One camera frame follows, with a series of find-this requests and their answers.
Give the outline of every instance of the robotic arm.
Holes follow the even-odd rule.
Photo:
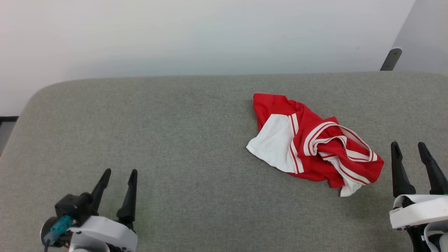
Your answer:
[[[415,252],[448,252],[448,181],[426,145],[418,143],[431,184],[429,195],[416,194],[403,167],[400,147],[391,144],[392,186],[396,198],[389,212],[392,228],[406,230]],[[429,231],[444,234],[429,235]]]
[[[111,170],[107,169],[92,193],[80,196],[67,194],[55,205],[56,217],[49,218],[40,233],[45,251],[62,246],[69,252],[135,252],[137,235],[134,232],[137,196],[137,170],[132,170],[128,191],[117,221],[101,217],[98,207],[108,186]]]

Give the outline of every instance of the gray tabletop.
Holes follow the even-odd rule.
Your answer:
[[[348,198],[282,173],[245,146],[258,133],[255,92],[336,116],[384,160]],[[139,251],[410,251],[391,229],[390,143],[411,183],[429,191],[417,143],[446,171],[448,77],[353,73],[81,80],[39,91],[0,158],[0,244],[43,249],[39,231],[67,193],[112,169],[99,208],[114,219],[132,169]]]

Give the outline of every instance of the black cable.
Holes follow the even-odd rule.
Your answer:
[[[50,245],[50,239],[47,240],[45,243],[45,248],[43,249],[43,252],[48,252],[48,246]]]

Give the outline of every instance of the red and white garment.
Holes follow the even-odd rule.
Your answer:
[[[298,178],[328,180],[350,196],[375,182],[384,161],[335,117],[321,119],[286,96],[254,94],[257,137],[247,149],[269,165]]]

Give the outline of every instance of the teal connector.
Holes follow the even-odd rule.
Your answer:
[[[53,245],[59,239],[59,237],[72,226],[72,223],[73,222],[70,216],[63,216],[56,222],[56,224],[52,226],[50,232],[45,235],[44,240],[50,240],[50,243],[48,245]]]

